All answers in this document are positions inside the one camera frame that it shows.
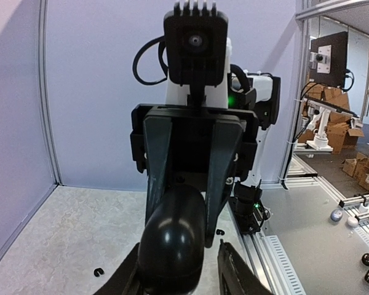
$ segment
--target white floor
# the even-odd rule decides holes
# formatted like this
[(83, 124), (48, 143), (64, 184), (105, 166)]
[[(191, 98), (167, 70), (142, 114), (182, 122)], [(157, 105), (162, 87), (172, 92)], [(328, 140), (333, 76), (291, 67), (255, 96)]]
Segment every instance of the white floor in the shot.
[[(93, 294), (139, 242), (145, 203), (142, 192), (58, 187), (0, 262), (0, 295)], [(217, 228), (244, 257), (227, 208)], [(220, 238), (205, 250), (195, 294), (219, 294)], [(94, 277), (97, 267), (105, 275)]]

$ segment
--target light purple wall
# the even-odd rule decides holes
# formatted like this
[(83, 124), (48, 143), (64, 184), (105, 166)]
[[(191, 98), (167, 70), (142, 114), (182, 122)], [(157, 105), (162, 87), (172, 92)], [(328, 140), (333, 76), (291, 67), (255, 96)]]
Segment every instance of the light purple wall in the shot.
[(53, 184), (39, 116), (38, 0), (0, 1), (0, 248)]
[[(132, 76), (136, 52), (163, 35), (168, 0), (49, 1), (47, 83), (63, 182), (69, 186), (140, 190), (146, 176), (130, 151), (130, 112), (138, 103), (164, 103), (165, 84), (140, 85)], [(282, 165), (299, 63), (295, 0), (217, 1), (229, 17), (232, 62), (282, 78), (280, 117), (265, 150), (263, 179), (277, 181)], [(150, 81), (163, 73), (157, 50), (139, 66)]]

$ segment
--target black cable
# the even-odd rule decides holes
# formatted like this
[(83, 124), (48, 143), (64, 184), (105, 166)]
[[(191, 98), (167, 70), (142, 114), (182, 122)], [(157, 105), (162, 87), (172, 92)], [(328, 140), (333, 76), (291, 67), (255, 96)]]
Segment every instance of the black cable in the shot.
[(165, 41), (159, 43), (159, 63), (165, 76), (168, 77), (168, 66), (164, 63), (163, 54), (166, 48)]
[(306, 131), (306, 129), (307, 129), (307, 127), (309, 126), (310, 122), (312, 122), (312, 120), (311, 120), (308, 116), (306, 116), (305, 118), (307, 118), (307, 122), (306, 122), (306, 124), (303, 126), (303, 128), (301, 129), (301, 131), (296, 135), (296, 137), (295, 137), (295, 140), (294, 140), (294, 141), (298, 140), (298, 139), (301, 137), (301, 135)]
[(135, 55), (134, 61), (133, 61), (133, 75), (136, 78), (136, 80), (143, 84), (143, 85), (147, 85), (147, 86), (152, 86), (152, 85), (157, 85), (160, 84), (161, 82), (164, 82), (167, 80), (167, 77), (158, 80), (158, 81), (154, 81), (154, 82), (146, 82), (145, 80), (143, 80), (139, 75), (138, 75), (138, 62), (140, 61), (140, 58), (142, 57), (142, 55), (153, 45), (156, 45), (158, 43), (164, 42), (165, 43), (165, 39), (164, 36), (158, 37), (153, 39), (152, 41), (149, 41), (148, 43), (146, 43), (139, 51), (138, 53)]
[(265, 219), (266, 219), (266, 213), (265, 213), (265, 207), (264, 207), (263, 203), (261, 202), (261, 200), (258, 201), (258, 204), (260, 205), (261, 210), (263, 212), (263, 218), (262, 218), (261, 223), (260, 223), (260, 228), (262, 228), (262, 226), (264, 225)]
[(351, 90), (351, 88), (354, 86), (354, 82), (355, 82), (355, 77), (354, 77), (354, 73), (352, 72), (352, 71), (350, 71), (349, 69), (348, 69), (348, 74), (351, 74), (352, 75), (352, 77), (351, 76), (349, 76), (348, 74), (346, 75), (346, 78), (350, 78), (351, 79), (351, 85), (350, 85), (350, 87), (349, 88), (347, 88), (347, 89), (342, 89), (344, 92), (348, 92), (348, 91), (350, 91)]
[[(325, 84), (323, 84), (323, 83), (314, 83), (314, 85), (312, 85), (312, 86), (310, 86), (309, 87), (309, 89), (307, 89), (305, 92), (304, 92), (304, 90), (306, 89), (306, 87), (310, 84), (310, 83), (314, 83), (314, 82), (308, 82), (303, 88), (302, 88), (302, 91), (301, 91), (301, 98), (300, 98), (300, 102), (302, 101), (302, 99), (305, 97), (305, 95), (306, 94), (308, 94), (309, 93), (309, 91), (313, 88), (313, 87), (315, 87), (316, 85), (324, 85), (325, 86)], [(295, 119), (295, 127), (294, 127), (294, 131), (298, 128), (298, 119), (299, 119), (299, 116), (300, 116), (300, 111), (301, 111), (301, 109), (299, 109), (298, 110), (298, 113), (296, 114), (296, 119)], [(287, 174), (287, 171), (288, 171), (288, 169), (290, 168), (290, 163), (291, 163), (291, 159), (292, 159), (292, 157), (293, 157), (293, 150), (294, 150), (294, 144), (295, 144), (295, 141), (296, 141), (296, 135), (294, 134), (294, 137), (293, 137), (293, 139), (292, 139), (292, 141), (291, 141), (291, 143), (290, 143), (290, 154), (289, 154), (289, 156), (288, 156), (288, 162), (287, 162), (287, 165), (286, 165), (286, 167), (285, 167), (285, 170), (284, 170), (284, 175), (286, 175)], [(284, 189), (288, 189), (287, 188), (287, 186), (285, 185), (285, 183), (284, 183), (284, 179), (282, 180), (282, 182), (281, 182), (281, 184), (282, 184), (282, 186), (283, 186), (283, 188)]]
[(269, 76), (269, 77), (273, 77), (273, 75), (271, 73), (261, 73), (261, 76)]
[(237, 65), (231, 65), (231, 72), (235, 74), (235, 76), (238, 78), (238, 81), (240, 83), (240, 86), (244, 90), (244, 93), (247, 93), (250, 91), (250, 84), (248, 82), (246, 74), (243, 72), (243, 70), (240, 68), (240, 66)]

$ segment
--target green led light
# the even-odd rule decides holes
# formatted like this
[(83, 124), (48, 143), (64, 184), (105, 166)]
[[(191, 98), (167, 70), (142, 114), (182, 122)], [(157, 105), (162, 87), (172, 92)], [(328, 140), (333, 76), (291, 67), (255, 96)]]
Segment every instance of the green led light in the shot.
[(230, 108), (230, 107), (232, 107), (232, 106), (234, 106), (235, 105), (235, 98), (233, 97), (233, 96), (229, 96), (228, 97), (228, 107)]

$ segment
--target white robotic arm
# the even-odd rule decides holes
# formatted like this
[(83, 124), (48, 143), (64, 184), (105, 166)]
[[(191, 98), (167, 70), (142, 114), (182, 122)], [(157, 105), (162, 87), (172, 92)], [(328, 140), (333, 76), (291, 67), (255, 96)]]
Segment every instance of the white robotic arm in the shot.
[[(252, 87), (256, 89), (256, 106), (257, 103), (262, 101), (268, 101), (272, 97), (273, 81), (271, 77), (261, 76), (261, 72), (258, 75), (250, 74), (247, 70), (244, 70), (248, 79), (252, 82)], [(266, 138), (269, 132), (270, 126), (263, 129), (258, 128), (257, 133), (257, 152), (254, 159), (253, 170), (249, 172), (248, 179), (245, 184), (249, 186), (259, 186), (261, 182), (261, 160), (263, 158), (263, 151), (265, 148)]]
[(353, 112), (344, 110), (338, 106), (334, 106), (332, 104), (319, 101), (319, 100), (312, 100), (310, 98), (304, 98), (304, 102), (310, 107), (310, 108), (319, 108), (319, 113), (314, 114), (312, 120), (306, 127), (309, 130), (314, 130), (315, 125), (317, 121), (320, 121), (320, 126), (317, 130), (317, 132), (314, 135), (313, 140), (308, 140), (306, 143), (315, 149), (316, 151), (325, 151), (325, 152), (332, 152), (333, 148), (328, 145), (328, 137), (326, 133), (327, 125), (328, 125), (328, 119), (331, 114), (331, 112), (336, 112), (339, 114), (344, 114), (349, 116), (352, 121), (354, 122), (355, 127), (357, 126), (356, 122), (358, 119), (358, 116), (355, 115)]

